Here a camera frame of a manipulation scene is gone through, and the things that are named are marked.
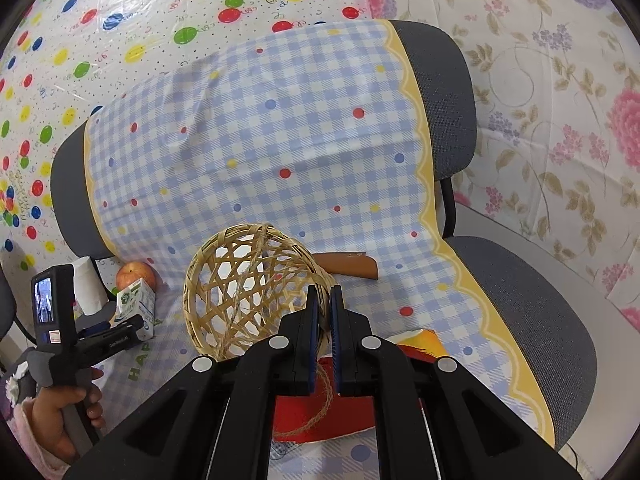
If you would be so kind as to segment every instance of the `small screen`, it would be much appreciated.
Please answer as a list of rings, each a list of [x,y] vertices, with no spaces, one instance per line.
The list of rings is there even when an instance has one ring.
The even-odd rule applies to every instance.
[[[40,280],[34,286],[36,321],[51,323],[53,319],[53,294],[51,292],[51,278]]]

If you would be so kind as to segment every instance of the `blue gingham tablecloth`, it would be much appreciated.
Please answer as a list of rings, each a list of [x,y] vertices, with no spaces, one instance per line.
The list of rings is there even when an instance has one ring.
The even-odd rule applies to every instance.
[[[389,22],[290,30],[204,57],[117,98],[89,120],[85,142],[102,236],[162,280],[154,339],[106,363],[110,424],[194,356],[180,296],[201,244],[234,224],[269,222],[313,252],[367,251],[380,278],[339,276],[348,306],[382,337],[435,330],[553,443],[520,350],[437,232],[424,105]],[[270,472],[377,474],[372,431],[290,449]]]

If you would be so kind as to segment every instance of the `child's hand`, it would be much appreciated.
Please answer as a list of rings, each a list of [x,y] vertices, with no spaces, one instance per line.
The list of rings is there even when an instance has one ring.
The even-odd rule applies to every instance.
[[[92,380],[103,375],[101,370],[92,368]],[[42,388],[33,402],[31,415],[28,415],[36,442],[66,463],[73,462],[76,457],[76,448],[64,429],[61,410],[69,404],[80,402],[86,395],[87,391],[78,386]],[[102,393],[98,386],[94,385],[88,395],[91,405],[87,408],[86,414],[94,428],[103,428],[105,422],[102,406],[98,403]]]

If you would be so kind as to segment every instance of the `woven bamboo basket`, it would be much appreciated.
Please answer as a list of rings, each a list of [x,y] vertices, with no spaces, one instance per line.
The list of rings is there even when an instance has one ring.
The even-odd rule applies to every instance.
[[[268,224],[240,224],[212,236],[191,260],[182,302],[196,350],[216,361],[274,335],[285,314],[318,289],[321,317],[335,280],[297,240]]]

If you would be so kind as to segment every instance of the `toilet paper roll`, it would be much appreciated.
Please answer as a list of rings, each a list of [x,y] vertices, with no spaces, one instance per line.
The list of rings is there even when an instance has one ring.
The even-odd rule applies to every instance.
[[[94,264],[88,256],[73,262],[76,302],[86,316],[91,316],[109,301]]]

